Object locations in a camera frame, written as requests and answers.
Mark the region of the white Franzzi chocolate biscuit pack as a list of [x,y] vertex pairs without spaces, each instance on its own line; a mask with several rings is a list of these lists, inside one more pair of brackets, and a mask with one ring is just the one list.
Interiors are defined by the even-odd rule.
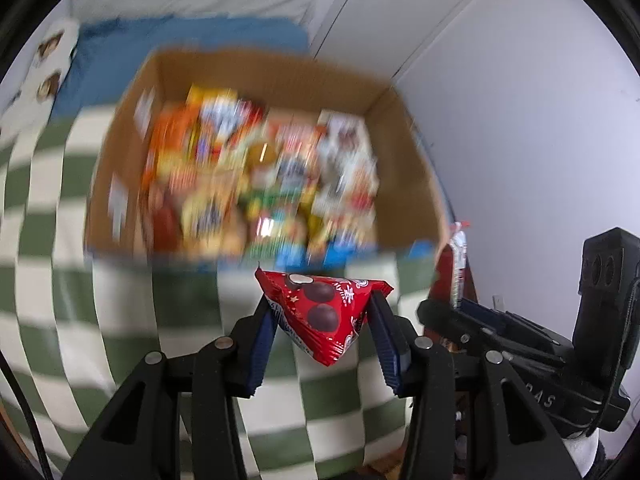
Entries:
[[368,129],[360,116],[322,110],[318,125],[321,192],[348,209],[366,210],[378,192],[378,170]]

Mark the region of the red white long packet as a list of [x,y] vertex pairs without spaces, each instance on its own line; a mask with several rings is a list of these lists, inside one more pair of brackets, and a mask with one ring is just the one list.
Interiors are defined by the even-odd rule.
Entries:
[[465,230],[469,229],[467,221],[457,221],[451,226],[451,236],[446,248],[451,255],[450,304],[457,309],[463,297],[465,269],[468,263],[468,242]]

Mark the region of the cardboard box with print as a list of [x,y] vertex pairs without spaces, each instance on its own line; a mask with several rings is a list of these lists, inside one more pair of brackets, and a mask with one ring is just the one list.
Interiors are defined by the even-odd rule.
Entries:
[[[322,110],[360,116],[378,170],[366,210],[321,192]],[[159,50],[103,142],[84,245],[147,266],[339,266],[442,248],[435,177],[388,81],[265,50]]]

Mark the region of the white closet door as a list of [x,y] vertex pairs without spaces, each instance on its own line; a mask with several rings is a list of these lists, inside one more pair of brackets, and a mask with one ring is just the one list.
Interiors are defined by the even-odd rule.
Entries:
[[312,44],[319,60],[386,79],[470,0],[344,0]]

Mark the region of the red chocolate snack packet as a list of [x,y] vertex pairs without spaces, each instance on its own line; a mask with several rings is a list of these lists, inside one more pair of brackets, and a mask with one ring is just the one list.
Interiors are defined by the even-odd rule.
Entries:
[[257,269],[255,278],[274,316],[299,348],[324,365],[335,364],[366,324],[375,292],[393,287],[380,280],[350,280]]

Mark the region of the bear print pillow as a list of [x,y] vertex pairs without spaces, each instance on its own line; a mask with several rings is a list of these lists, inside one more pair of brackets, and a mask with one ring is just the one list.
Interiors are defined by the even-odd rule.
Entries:
[[26,77],[1,115],[2,136],[44,125],[70,70],[80,24],[72,18],[52,23],[36,49]]

